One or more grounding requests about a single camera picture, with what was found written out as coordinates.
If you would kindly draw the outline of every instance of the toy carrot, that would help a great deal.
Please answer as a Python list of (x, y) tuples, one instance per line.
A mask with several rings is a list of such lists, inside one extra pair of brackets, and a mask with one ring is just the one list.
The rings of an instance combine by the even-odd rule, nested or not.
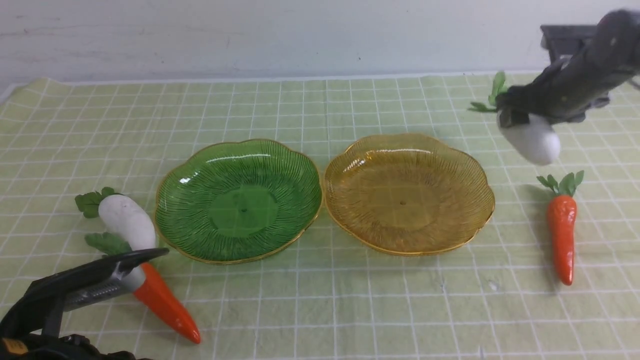
[[(131, 246), (111, 233), (86, 234), (87, 245), (106, 255), (130, 252)], [(180, 335), (200, 343), (200, 331), (187, 309), (173, 296), (160, 273), (150, 263), (144, 263), (127, 274), (122, 282), (151, 312)]]
[(584, 177), (584, 171), (567, 174), (558, 183), (553, 176), (545, 179), (538, 176), (538, 181), (554, 193), (554, 198), (547, 208), (547, 224), (551, 232), (551, 240), (554, 250), (554, 266), (556, 274), (563, 284), (569, 286), (573, 283), (573, 261), (575, 257), (575, 244), (573, 241), (573, 228), (578, 215), (578, 206), (573, 199), (575, 189), (580, 185)]

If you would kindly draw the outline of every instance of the white wall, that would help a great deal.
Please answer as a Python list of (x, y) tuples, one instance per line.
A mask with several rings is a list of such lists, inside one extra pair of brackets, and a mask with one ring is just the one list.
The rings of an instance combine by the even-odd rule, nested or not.
[(638, 0), (5, 0), (0, 82), (541, 69), (542, 23)]

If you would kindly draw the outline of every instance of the green plate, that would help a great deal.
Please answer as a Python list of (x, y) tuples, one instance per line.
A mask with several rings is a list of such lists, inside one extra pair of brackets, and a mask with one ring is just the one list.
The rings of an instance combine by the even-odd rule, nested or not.
[(296, 241), (322, 198), (319, 171), (306, 155), (273, 140), (218, 143), (165, 177), (154, 223), (189, 258), (241, 263)]

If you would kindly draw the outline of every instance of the glass plate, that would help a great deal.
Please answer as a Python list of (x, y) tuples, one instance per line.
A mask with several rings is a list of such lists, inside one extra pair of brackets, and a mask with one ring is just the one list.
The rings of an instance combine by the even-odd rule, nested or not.
[(422, 134), (364, 137), (324, 173), (328, 212), (344, 230), (388, 254), (438, 254), (469, 242), (495, 197), (480, 164)]
[(154, 222), (160, 237), (206, 263), (240, 263), (283, 250), (322, 204), (319, 171), (273, 140), (218, 143), (163, 180)]

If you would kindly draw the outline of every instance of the green leaf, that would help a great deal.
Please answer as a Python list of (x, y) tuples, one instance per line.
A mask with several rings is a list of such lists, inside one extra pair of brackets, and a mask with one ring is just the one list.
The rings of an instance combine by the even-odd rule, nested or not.
[(76, 196), (76, 206), (80, 212), (83, 213), (85, 218), (97, 218), (98, 207), (107, 196), (117, 194), (114, 189), (104, 187), (102, 193), (90, 192), (84, 195)]
[(115, 193), (116, 191), (112, 188), (108, 188), (106, 186), (102, 188), (102, 198), (106, 198), (107, 196), (113, 195)]
[(554, 192), (556, 192), (556, 193), (557, 193), (557, 192), (558, 192), (558, 182), (556, 181), (556, 179), (554, 179), (554, 177), (553, 177), (553, 176), (551, 176), (551, 174), (549, 174), (549, 175), (547, 176), (547, 182), (549, 183), (549, 185), (551, 185), (551, 189), (552, 189)]
[(538, 176), (536, 177), (536, 179), (538, 179), (538, 181), (542, 184), (542, 186), (546, 187), (546, 188), (550, 188), (551, 190), (553, 190), (553, 186), (551, 186), (551, 184), (549, 184), (549, 182), (547, 181), (547, 179), (545, 179), (544, 176)]
[(481, 102), (477, 102), (477, 101), (472, 101), (471, 102), (471, 106), (473, 106), (474, 108), (478, 109), (478, 110), (489, 110), (489, 108), (486, 107), (485, 104), (481, 103)]
[(106, 255), (117, 255), (131, 251), (129, 243), (121, 239), (119, 236), (111, 233), (86, 234), (84, 236), (84, 241), (87, 245)]
[(497, 111), (498, 111), (498, 110), (497, 110), (497, 109), (495, 109), (495, 108), (489, 108), (489, 107), (487, 107), (487, 105), (485, 105), (485, 104), (483, 104), (483, 103), (481, 103), (481, 102), (475, 102), (475, 101), (472, 101), (472, 102), (471, 102), (471, 105), (472, 105), (473, 107), (471, 107), (471, 108), (469, 108), (469, 109), (467, 109), (467, 110), (469, 110), (469, 111), (475, 111), (475, 112), (477, 112), (477, 113), (495, 113), (495, 112), (497, 112)]
[(562, 178), (562, 180), (560, 180), (560, 184), (558, 185), (558, 188), (560, 190), (559, 193), (561, 195), (573, 196), (573, 192), (575, 192), (574, 179), (575, 179), (575, 174), (573, 172), (570, 172), (569, 174), (566, 174)]
[(577, 188), (578, 185), (582, 184), (582, 179), (584, 179), (584, 170), (580, 170), (577, 173), (575, 173), (575, 187)]
[(506, 75), (504, 74), (504, 71), (498, 71), (498, 73), (496, 73), (496, 75), (493, 77), (491, 94), (493, 95), (494, 98), (496, 95), (498, 95), (498, 92), (500, 92), (500, 89), (502, 89), (506, 81), (507, 81), (507, 78), (506, 78)]

